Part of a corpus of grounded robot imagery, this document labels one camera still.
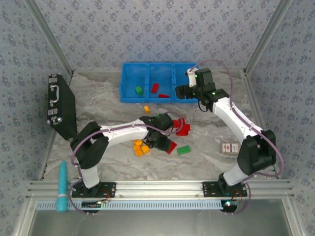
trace blue plastic tray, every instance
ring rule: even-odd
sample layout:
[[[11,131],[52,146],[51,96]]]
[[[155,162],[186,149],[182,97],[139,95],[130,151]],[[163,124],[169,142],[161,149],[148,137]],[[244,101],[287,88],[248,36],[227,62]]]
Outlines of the blue plastic tray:
[[[193,67],[193,62],[125,62],[119,86],[120,100],[125,103],[196,103],[197,99],[178,99],[175,87],[189,84],[185,72]],[[154,83],[158,83],[157,93],[151,93]],[[140,86],[142,95],[135,88]],[[159,94],[169,98],[158,98]]]

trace red block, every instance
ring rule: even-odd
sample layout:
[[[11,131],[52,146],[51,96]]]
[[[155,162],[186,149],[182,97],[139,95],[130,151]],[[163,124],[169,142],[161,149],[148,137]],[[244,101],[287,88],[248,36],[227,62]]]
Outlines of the red block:
[[[159,94],[159,95],[158,95],[158,97],[159,97],[159,98],[168,98],[168,97],[169,97],[169,95]]]
[[[190,131],[190,124],[184,124],[183,128],[176,133],[178,136],[187,136]]]
[[[169,151],[166,151],[166,153],[171,154],[171,152],[175,149],[176,146],[177,144],[172,141],[171,149]]]
[[[154,83],[151,92],[152,93],[157,93],[158,92],[158,87],[159,87],[159,84],[158,83]]]
[[[181,125],[182,125],[182,120],[184,121],[184,124],[185,124],[185,119],[184,119],[184,118],[178,119],[178,120],[173,120],[173,122],[174,122],[174,128],[180,128]]]

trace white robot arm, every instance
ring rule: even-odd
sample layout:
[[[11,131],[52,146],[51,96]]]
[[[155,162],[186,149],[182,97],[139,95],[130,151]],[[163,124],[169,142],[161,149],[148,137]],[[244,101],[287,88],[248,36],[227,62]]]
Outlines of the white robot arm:
[[[108,138],[108,145],[107,148],[123,143],[129,140],[142,140],[148,135],[148,129],[145,126],[137,126],[137,127],[129,127],[129,128],[122,128],[118,129],[120,127],[124,126],[130,126],[133,124],[143,124],[144,122],[137,119],[134,122],[130,123],[125,123],[125,124],[118,124],[118,125],[113,125],[113,126],[101,126],[100,129],[108,129],[109,131],[102,133],[103,136]],[[92,188],[95,185],[99,183],[99,177],[97,173],[97,165],[88,168],[88,169],[82,169],[81,168],[81,173],[82,173],[82,179],[87,188]]]
[[[211,70],[208,68],[189,69],[186,75],[189,78],[189,84],[176,87],[176,96],[179,99],[198,99],[198,102],[201,102],[207,110],[226,123],[241,143],[237,163],[219,176],[218,184],[221,191],[228,192],[249,175],[275,164],[276,152],[252,128],[264,134],[273,144],[276,143],[274,133],[271,130],[263,131],[232,103],[237,114],[251,125],[246,126],[232,111],[229,95],[222,89],[216,89]]]
[[[173,120],[168,114],[163,114],[160,117],[141,117],[130,123],[124,123],[113,126],[98,126],[94,122],[90,122],[71,142],[70,146],[74,150],[78,144],[90,134],[105,130],[104,132],[95,135],[92,139],[84,142],[76,153],[76,157],[80,164],[83,183],[87,188],[92,188],[99,183],[97,173],[97,164],[101,160],[105,150],[115,144],[123,143],[129,140],[143,140],[150,148],[158,148],[161,150],[170,150],[171,141],[167,136],[153,130],[155,127],[159,130],[167,130],[174,125]]]

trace green block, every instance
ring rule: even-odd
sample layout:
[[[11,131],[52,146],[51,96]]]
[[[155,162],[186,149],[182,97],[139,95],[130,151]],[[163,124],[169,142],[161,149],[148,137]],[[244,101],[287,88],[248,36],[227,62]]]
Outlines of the green block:
[[[138,95],[142,95],[143,91],[142,91],[142,88],[140,86],[136,87],[135,89],[136,89],[136,93]]]
[[[191,152],[190,147],[188,145],[184,146],[184,147],[180,147],[180,148],[177,149],[177,153],[179,155],[183,155],[183,154],[186,154],[188,152]]]
[[[163,115],[163,114],[159,114],[159,115],[156,116],[156,118],[159,118],[159,117],[162,116],[162,115]]]

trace orange block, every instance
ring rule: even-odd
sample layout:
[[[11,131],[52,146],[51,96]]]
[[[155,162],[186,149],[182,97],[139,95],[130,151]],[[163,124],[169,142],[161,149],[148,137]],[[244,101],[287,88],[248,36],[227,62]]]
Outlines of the orange block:
[[[147,154],[150,152],[150,148],[147,145],[142,146],[141,150],[143,151],[144,154]]]
[[[143,155],[140,146],[134,145],[133,150],[134,150],[134,154],[136,154],[136,156],[142,156]]]
[[[142,145],[142,140],[133,140],[134,144],[136,144],[137,146],[141,146]]]
[[[146,114],[150,113],[150,108],[148,106],[143,107],[144,108],[144,112]]]

